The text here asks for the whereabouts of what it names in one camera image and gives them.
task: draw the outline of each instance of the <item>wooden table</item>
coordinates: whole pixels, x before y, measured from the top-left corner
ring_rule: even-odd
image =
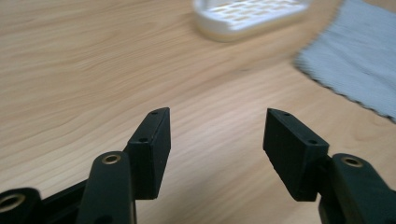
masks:
[[[292,66],[338,5],[317,0],[302,21],[218,43],[197,32],[191,1],[1,1],[0,191],[45,198],[85,179],[164,106],[172,150],[160,197],[137,202],[141,224],[319,223],[318,205],[295,202],[262,151],[267,107],[396,189],[396,125]]]

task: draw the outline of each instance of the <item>gray cloth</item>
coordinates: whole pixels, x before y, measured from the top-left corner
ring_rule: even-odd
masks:
[[[295,65],[323,86],[396,122],[396,14],[346,0]]]

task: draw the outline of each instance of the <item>table surface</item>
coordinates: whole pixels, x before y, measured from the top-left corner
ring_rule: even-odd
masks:
[[[301,21],[219,43],[196,30],[191,1],[1,1],[0,191],[72,186],[165,106],[172,150],[139,223],[319,223],[318,204],[295,202],[262,151],[267,107],[396,189],[396,125],[292,65],[339,4],[317,0]]]

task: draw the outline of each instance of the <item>wood grain surface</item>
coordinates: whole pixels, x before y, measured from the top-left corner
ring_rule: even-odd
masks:
[[[196,31],[191,1],[0,1],[0,191],[72,186],[164,106],[172,150],[160,197],[137,202],[141,224],[319,223],[318,204],[295,202],[262,151],[267,107],[396,189],[396,125],[292,66],[339,4],[317,0],[302,21],[218,43]]]

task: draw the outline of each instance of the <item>white soap dish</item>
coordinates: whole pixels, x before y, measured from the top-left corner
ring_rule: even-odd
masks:
[[[218,41],[233,41],[295,21],[310,0],[193,0],[200,31]]]

